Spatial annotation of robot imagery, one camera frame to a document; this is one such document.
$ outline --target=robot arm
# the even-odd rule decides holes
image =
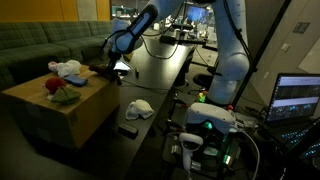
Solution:
[[[183,0],[150,0],[139,16],[129,24],[115,19],[110,38],[109,58],[115,65],[121,54],[135,49],[135,43],[142,33],[154,22],[168,17]],[[218,40],[217,74],[213,78],[207,98],[218,105],[227,105],[236,89],[237,81],[248,73],[249,53],[246,48],[245,0],[194,0],[196,3],[212,3],[215,13]]]
[[[113,22],[112,33],[119,30],[120,32],[111,39],[112,52],[120,54],[132,52],[136,41],[142,33],[152,23],[168,17],[182,2],[183,0],[150,0],[139,16],[128,27],[123,25],[126,24],[125,21],[116,18]]]

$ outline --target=wall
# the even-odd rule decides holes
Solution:
[[[310,50],[320,37],[318,7],[319,0],[292,0],[261,57],[258,72],[252,76],[251,83],[266,104],[270,101],[279,72],[304,72],[299,65],[310,55]],[[304,34],[293,32],[298,22],[310,22]],[[281,49],[283,44],[289,45],[287,51]]]
[[[96,21],[97,4],[96,0],[77,0],[78,15],[81,21]]]
[[[137,8],[139,12],[147,5],[149,0],[111,0],[112,5]]]
[[[245,0],[248,46],[254,58],[285,0]]]
[[[1,0],[0,3],[0,22],[86,20],[79,18],[77,0]],[[91,3],[95,3],[97,9],[94,20],[110,20],[110,0],[93,0]]]

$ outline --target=couch cushion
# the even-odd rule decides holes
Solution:
[[[64,41],[91,36],[87,22],[43,22],[41,23],[49,42]]]
[[[0,49],[47,43],[40,23],[0,23]]]
[[[71,53],[71,59],[82,62],[83,57],[81,51],[89,47],[101,47],[103,45],[104,39],[95,37],[84,37],[78,39],[70,39],[66,41],[54,42],[54,44],[68,47]]]
[[[0,91],[13,86],[15,83],[13,77],[8,69],[11,63],[17,62],[17,58],[2,52],[0,50]]]
[[[27,46],[48,43],[48,38],[40,23],[16,23]]]
[[[28,61],[12,63],[9,65],[8,69],[14,82],[16,84],[21,84],[52,72],[48,68],[48,63],[51,61],[55,61],[57,63],[60,62],[60,60],[55,56],[44,56],[30,59]]]
[[[92,36],[111,34],[112,21],[88,21]]]
[[[10,54],[16,59],[15,61],[27,61],[29,59],[45,56],[58,56],[62,61],[70,59],[70,52],[68,48],[50,43],[4,49],[0,51],[0,54],[1,53]]]

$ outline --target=green light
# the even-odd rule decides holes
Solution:
[[[224,156],[224,158],[223,158],[223,163],[225,163],[225,164],[229,164],[229,162],[230,162],[230,160],[231,160],[231,157],[230,156],[228,156],[228,155],[225,155]]]
[[[210,122],[206,122],[203,124],[203,127],[207,128],[207,129],[212,129],[212,124]]]
[[[206,95],[204,93],[199,93],[198,101],[204,103],[206,101]]]

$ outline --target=small black object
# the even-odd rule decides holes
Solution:
[[[171,36],[161,36],[160,37],[160,43],[175,45],[176,42],[177,42],[177,39],[174,37],[171,37]]]
[[[135,69],[135,73],[136,73],[136,78],[138,78],[139,77],[139,69],[138,68]]]
[[[131,139],[135,139],[138,135],[139,129],[137,129],[127,123],[121,123],[121,124],[119,124],[118,132],[131,138]]]

